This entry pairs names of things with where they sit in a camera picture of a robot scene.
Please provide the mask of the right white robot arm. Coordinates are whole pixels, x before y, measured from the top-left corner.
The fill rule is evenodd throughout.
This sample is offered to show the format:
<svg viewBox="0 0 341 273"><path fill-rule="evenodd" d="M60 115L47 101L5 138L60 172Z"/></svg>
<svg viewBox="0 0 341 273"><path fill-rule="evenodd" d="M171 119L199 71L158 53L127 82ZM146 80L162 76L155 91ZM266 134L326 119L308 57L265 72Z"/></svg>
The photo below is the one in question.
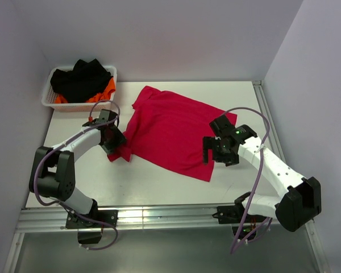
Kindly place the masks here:
<svg viewBox="0 0 341 273"><path fill-rule="evenodd" d="M222 213L223 218L242 222L253 215L275 218L286 230L294 232L321 213L320 182L291 169L265 147L258 136L241 141L206 136L202 145L204 162L212 159L231 166L243 158L258 170L257 176L263 176L277 192L276 197L247 192L234 201L228 212Z"/></svg>

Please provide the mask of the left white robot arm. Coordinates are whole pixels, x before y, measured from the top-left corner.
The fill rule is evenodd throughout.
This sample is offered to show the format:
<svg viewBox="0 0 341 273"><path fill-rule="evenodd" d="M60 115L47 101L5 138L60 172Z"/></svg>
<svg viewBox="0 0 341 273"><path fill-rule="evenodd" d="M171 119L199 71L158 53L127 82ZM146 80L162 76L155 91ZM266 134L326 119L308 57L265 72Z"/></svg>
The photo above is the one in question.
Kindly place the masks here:
<svg viewBox="0 0 341 273"><path fill-rule="evenodd" d="M39 147L32 165L30 192L41 205L59 204L77 215L86 227L95 226L99 221L98 204L76 187L75 163L95 146L111 155L125 142L115 125L87 126L60 144Z"/></svg>

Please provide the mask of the red t shirt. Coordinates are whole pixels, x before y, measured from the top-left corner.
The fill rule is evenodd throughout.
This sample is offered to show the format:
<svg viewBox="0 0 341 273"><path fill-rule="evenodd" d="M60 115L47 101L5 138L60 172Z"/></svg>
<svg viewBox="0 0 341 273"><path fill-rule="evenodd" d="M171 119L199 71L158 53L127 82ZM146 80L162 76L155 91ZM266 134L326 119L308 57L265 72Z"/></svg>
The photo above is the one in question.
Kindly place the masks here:
<svg viewBox="0 0 341 273"><path fill-rule="evenodd" d="M145 86L132 105L134 113L123 135L126 143L109 155L113 162L132 155L169 171L209 182L214 163L204 164L204 137L223 110L170 91Z"/></svg>

